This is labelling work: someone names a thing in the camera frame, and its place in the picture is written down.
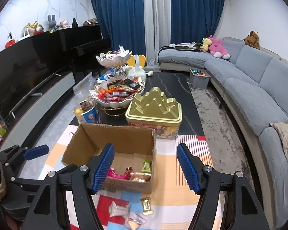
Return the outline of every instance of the open cardboard box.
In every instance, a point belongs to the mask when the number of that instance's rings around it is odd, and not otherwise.
[[[149,182],[134,182],[107,177],[104,187],[150,194],[154,182],[156,153],[155,132],[151,129],[83,123],[68,144],[62,163],[65,165],[73,163],[78,167],[87,165],[93,156],[100,154],[106,143],[114,145],[115,157],[111,168],[114,168],[117,174],[124,174],[127,167],[132,167],[133,172],[141,172],[143,159],[152,161],[152,163]]]

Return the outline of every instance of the golden lid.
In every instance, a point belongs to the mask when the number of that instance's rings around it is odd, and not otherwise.
[[[159,123],[180,123],[181,105],[175,98],[167,98],[160,88],[153,87],[143,96],[134,96],[126,117]]]

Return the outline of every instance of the yellow plush toy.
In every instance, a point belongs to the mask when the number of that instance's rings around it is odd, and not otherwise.
[[[200,47],[200,51],[208,52],[209,46],[212,44],[212,41],[208,38],[203,38],[203,45]]]

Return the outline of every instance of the sectional sofa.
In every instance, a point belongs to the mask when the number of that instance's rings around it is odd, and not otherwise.
[[[161,69],[204,67],[211,75],[251,151],[269,227],[280,229],[288,219],[288,162],[279,135],[269,124],[288,120],[288,61],[234,38],[224,38],[223,45],[231,55],[228,61],[207,53],[176,51],[170,56],[161,51]]]

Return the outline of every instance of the blue curtain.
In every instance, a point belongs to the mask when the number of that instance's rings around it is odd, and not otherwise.
[[[225,0],[171,0],[171,43],[200,42],[214,35]]]
[[[144,54],[144,1],[91,0],[103,37],[110,37],[114,50],[122,45],[132,54]]]

